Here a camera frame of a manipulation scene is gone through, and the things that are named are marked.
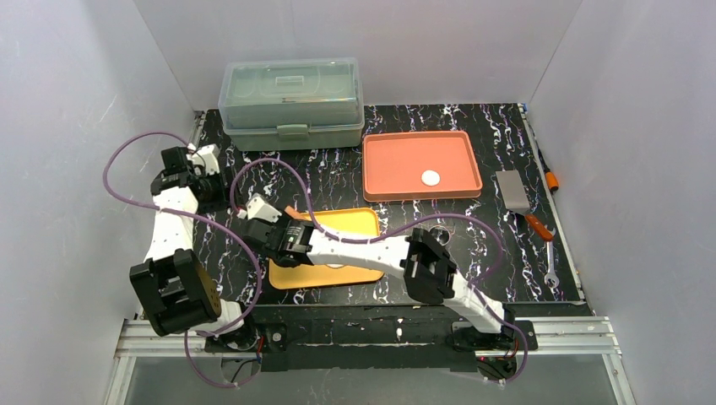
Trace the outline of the metal scraper orange handle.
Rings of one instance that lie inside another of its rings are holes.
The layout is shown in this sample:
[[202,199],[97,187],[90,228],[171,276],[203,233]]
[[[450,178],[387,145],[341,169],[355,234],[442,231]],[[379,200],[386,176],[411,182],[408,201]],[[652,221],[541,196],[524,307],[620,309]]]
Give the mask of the metal scraper orange handle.
[[552,242],[554,240],[554,234],[532,214],[531,205],[519,172],[516,170],[498,171],[496,173],[496,179],[506,209],[524,217],[542,240]]

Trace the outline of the wooden dough roller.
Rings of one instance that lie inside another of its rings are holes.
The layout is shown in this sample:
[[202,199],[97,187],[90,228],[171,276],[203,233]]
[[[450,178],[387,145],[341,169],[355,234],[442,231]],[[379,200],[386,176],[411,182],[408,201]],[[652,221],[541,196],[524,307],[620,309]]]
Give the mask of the wooden dough roller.
[[286,206],[286,207],[284,208],[284,211],[285,211],[286,214],[288,214],[288,215],[289,215],[290,217],[292,217],[293,219],[303,219],[302,214],[299,213],[298,211],[296,211],[296,210],[295,210],[293,207],[291,207],[291,206]]

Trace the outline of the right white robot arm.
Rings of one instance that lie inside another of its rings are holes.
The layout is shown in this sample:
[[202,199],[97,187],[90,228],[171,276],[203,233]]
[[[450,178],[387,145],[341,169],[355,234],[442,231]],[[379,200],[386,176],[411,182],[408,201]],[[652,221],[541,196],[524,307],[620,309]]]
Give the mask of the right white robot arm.
[[484,296],[468,281],[448,250],[425,229],[414,227],[409,235],[359,244],[357,234],[339,232],[332,238],[308,220],[287,217],[273,223],[249,219],[242,237],[254,251],[281,267],[360,267],[401,278],[412,300],[444,305],[477,332],[502,333],[503,304]]

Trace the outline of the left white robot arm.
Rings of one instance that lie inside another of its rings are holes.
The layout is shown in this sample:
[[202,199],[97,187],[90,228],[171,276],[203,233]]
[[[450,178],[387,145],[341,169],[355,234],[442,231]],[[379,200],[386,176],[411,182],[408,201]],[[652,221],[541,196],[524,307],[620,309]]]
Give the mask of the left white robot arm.
[[158,207],[144,261],[131,267],[130,283],[155,333],[195,331],[204,336],[237,332],[243,308],[219,297],[217,286],[193,250],[194,218],[229,206],[227,171],[210,144],[165,149],[163,170],[150,185]]

